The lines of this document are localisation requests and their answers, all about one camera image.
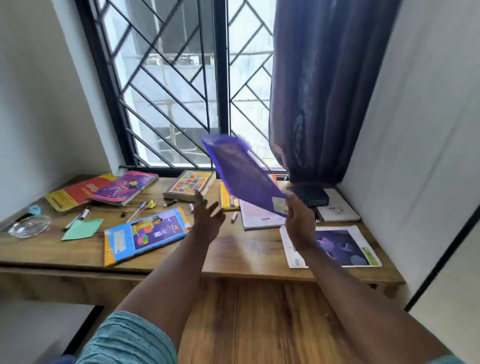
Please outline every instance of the glass ashtray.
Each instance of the glass ashtray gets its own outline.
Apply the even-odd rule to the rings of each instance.
[[[45,231],[52,220],[45,215],[32,216],[16,222],[8,230],[8,233],[15,238],[29,238]]]

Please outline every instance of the dark blue curtain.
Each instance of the dark blue curtain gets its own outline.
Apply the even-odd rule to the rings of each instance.
[[[342,181],[400,0],[278,0],[270,147],[292,182]]]

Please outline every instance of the purple folder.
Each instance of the purple folder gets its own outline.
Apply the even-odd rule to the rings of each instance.
[[[227,135],[202,139],[228,192],[274,214],[286,217],[285,195],[250,156],[243,140]]]

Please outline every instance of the teal shirt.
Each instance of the teal shirt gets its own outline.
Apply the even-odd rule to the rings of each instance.
[[[172,340],[144,318],[126,311],[112,313],[85,345],[76,364],[175,364]],[[430,364],[465,364],[453,355]]]

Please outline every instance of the white book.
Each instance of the white book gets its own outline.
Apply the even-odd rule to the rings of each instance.
[[[285,225],[285,218],[283,216],[279,216],[243,200],[240,200],[240,212],[245,230]]]
[[[360,215],[350,207],[335,188],[325,188],[325,192],[329,197],[328,206],[317,207],[325,221],[358,221],[361,219]]]
[[[280,228],[285,257],[290,268],[308,268],[295,250],[285,226]],[[381,267],[382,262],[357,226],[318,226],[316,243],[342,267]]]

